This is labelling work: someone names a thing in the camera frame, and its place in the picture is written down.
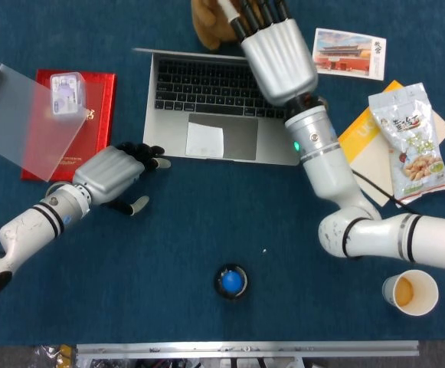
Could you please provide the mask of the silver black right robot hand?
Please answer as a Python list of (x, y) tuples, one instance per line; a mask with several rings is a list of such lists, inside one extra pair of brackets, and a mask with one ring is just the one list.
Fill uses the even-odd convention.
[(242, 12), (230, 1), (218, 4), (237, 36), (262, 95), (270, 104), (283, 106), (316, 89), (316, 66), (285, 1), (274, 2), (276, 17), (267, 1), (259, 1), (262, 22), (246, 1), (241, 2)]

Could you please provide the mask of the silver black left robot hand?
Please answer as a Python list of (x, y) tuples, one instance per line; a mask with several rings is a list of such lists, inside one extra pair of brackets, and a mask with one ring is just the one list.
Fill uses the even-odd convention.
[(90, 207), (103, 205), (124, 215), (134, 216), (149, 203), (144, 195), (128, 203), (120, 196), (143, 173), (168, 169), (171, 162), (163, 157), (164, 149), (145, 143), (125, 142), (108, 146), (81, 165), (74, 173), (73, 185), (86, 190)]

